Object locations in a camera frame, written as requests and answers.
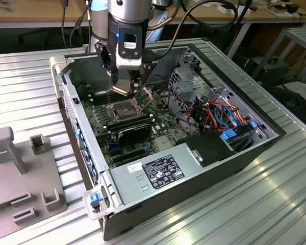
aluminum extrusion table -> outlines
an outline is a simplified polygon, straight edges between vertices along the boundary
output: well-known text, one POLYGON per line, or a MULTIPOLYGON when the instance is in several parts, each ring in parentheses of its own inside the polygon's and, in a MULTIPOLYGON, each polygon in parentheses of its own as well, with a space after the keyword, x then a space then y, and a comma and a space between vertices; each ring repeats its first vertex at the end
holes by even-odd
MULTIPOLYGON (((81 48, 0 55, 0 125, 16 141, 50 138, 68 209, 0 239, 0 244, 302 244, 306 243, 306 126, 214 45, 194 43, 287 135, 242 172, 104 242, 81 201, 85 190, 55 98, 48 59, 81 48)), ((158 47, 167 42, 150 46, 158 47)), ((217 85, 207 68, 202 73, 217 85)))

motherboard chip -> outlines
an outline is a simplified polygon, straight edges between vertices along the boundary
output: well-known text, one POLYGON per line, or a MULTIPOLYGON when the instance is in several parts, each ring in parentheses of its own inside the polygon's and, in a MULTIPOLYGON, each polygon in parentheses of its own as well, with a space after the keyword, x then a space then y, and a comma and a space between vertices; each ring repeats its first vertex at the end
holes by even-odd
POLYGON ((136 110, 129 101, 114 104, 114 111, 118 116, 131 116, 136 114, 136 110))
POLYGON ((164 151, 166 149, 169 149, 169 148, 173 147, 170 140, 165 135, 156 138, 154 140, 154 142, 155 142, 155 144, 157 145, 157 147, 159 148, 160 151, 164 151))

white label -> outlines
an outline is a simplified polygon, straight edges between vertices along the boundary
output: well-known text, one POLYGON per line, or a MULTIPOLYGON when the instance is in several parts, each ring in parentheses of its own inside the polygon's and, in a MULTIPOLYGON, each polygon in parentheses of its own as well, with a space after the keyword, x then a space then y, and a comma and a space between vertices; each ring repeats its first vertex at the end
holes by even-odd
POLYGON ((127 169, 128 169, 128 171, 129 171, 129 173, 136 172, 136 171, 138 171, 138 170, 143 169, 143 168, 142 168, 142 163, 141 163, 141 162, 135 163, 135 164, 133 164, 133 165, 128 166, 127 169))
POLYGON ((183 173, 183 172, 178 171, 178 172, 174 173, 174 175, 175 175, 175 176, 178 176, 178 175, 181 175, 182 173, 183 173))
POLYGON ((136 48, 136 43, 135 42, 124 42, 123 46, 125 48, 129 48, 131 50, 134 50, 136 48))

metal shelf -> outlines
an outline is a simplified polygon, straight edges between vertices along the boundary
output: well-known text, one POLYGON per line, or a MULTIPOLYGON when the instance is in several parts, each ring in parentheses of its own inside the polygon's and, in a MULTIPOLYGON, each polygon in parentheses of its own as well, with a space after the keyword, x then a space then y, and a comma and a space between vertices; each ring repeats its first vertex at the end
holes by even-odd
POLYGON ((266 65, 266 63, 270 60, 270 58, 273 56, 277 48, 280 46, 282 41, 289 37, 291 39, 290 44, 285 48, 285 50, 280 55, 281 59, 284 59, 289 51, 293 48, 294 44, 297 43, 301 46, 303 46, 306 49, 306 28, 287 28, 283 29, 272 47, 267 52, 266 56, 262 60, 262 62, 258 65, 254 73, 252 74, 252 78, 256 79, 258 75, 261 73, 263 67, 266 65))

warning label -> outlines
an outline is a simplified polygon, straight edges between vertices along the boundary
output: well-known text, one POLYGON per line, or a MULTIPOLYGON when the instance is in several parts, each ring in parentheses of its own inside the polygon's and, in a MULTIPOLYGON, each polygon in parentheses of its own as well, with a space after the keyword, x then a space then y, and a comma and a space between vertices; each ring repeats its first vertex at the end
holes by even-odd
POLYGON ((172 155, 143 164, 142 167, 154 189, 160 189, 185 176, 172 155))

